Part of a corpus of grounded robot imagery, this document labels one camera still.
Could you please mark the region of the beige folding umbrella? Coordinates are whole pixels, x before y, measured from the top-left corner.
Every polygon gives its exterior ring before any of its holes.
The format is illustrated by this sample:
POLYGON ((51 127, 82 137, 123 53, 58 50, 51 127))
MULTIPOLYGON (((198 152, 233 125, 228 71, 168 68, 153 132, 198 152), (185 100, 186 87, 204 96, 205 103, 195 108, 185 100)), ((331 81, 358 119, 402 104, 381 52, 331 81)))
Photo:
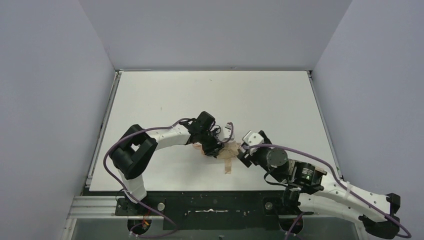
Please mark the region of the beige folding umbrella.
POLYGON ((237 158, 239 154, 239 149, 241 143, 236 141, 230 141, 229 143, 225 143, 223 149, 219 150, 218 155, 216 157, 207 156, 202 149, 202 145, 200 143, 193 143, 191 145, 194 149, 199 150, 200 153, 206 158, 213 158, 215 161, 223 162, 224 164, 224 174, 230 175, 232 173, 232 162, 237 158))

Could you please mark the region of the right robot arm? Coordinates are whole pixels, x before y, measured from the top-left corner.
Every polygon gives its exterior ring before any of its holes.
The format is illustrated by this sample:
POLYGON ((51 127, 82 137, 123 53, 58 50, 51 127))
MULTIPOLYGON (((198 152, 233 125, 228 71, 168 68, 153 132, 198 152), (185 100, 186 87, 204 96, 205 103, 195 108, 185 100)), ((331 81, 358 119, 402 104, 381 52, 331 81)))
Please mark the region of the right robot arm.
POLYGON ((401 205, 395 193, 379 194, 342 180, 324 160, 290 147, 248 140, 238 158, 247 166, 259 165, 276 184, 286 188, 284 205, 305 213, 325 214, 360 224, 381 239, 398 237, 396 216, 401 205))

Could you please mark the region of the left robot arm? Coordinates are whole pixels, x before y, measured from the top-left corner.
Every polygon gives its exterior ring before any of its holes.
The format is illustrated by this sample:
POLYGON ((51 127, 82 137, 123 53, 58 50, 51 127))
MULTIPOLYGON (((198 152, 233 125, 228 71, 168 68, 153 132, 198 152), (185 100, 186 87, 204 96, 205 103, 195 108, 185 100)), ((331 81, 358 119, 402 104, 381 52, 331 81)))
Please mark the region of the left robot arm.
POLYGON ((206 156, 216 158, 234 137, 232 122, 226 127, 217 126, 215 118, 206 111, 196 118, 179 119, 170 126, 142 128, 134 124, 104 156, 105 160, 112 160, 120 176, 107 167, 105 170, 122 186, 128 200, 137 204, 147 196, 142 174, 155 151, 200 144, 206 156))

